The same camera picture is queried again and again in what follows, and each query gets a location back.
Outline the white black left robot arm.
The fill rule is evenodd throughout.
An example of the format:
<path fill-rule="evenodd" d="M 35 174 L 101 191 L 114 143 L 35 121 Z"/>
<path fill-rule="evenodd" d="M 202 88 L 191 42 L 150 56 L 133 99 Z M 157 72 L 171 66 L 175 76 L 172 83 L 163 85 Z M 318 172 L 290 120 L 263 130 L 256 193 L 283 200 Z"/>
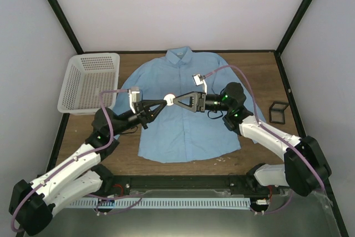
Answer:
<path fill-rule="evenodd" d="M 115 136 L 137 125 L 146 128 L 166 105 L 165 100 L 141 100 L 119 115 L 106 107 L 97 110 L 93 132 L 71 156 L 34 180 L 14 185 L 9 204 L 12 230 L 37 235 L 71 202 L 92 193 L 109 194 L 112 174 L 101 162 L 119 145 Z"/>

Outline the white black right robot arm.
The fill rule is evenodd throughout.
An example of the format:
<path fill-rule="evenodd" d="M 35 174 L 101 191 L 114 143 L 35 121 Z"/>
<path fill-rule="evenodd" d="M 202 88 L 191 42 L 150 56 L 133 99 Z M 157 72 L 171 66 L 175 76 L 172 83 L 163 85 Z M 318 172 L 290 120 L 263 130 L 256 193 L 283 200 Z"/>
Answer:
<path fill-rule="evenodd" d="M 190 92 L 175 97 L 171 103 L 191 112 L 225 111 L 222 120 L 226 128 L 249 138 L 276 154 L 283 163 L 260 163 L 250 170 L 246 186 L 259 194 L 266 186 L 286 186 L 300 196 L 324 188 L 332 171 L 315 138 L 287 134 L 261 120 L 244 105 L 246 96 L 240 83 L 231 82 L 220 94 Z"/>

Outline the orange white round brooch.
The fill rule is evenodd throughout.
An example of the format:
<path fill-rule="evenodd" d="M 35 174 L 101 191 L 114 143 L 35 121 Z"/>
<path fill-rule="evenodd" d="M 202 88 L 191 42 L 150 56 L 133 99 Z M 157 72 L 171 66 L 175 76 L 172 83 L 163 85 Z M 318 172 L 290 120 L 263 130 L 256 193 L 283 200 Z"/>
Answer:
<path fill-rule="evenodd" d="M 167 94 L 163 100 L 166 101 L 167 106 L 172 106 L 174 104 L 175 96 L 171 93 Z"/>

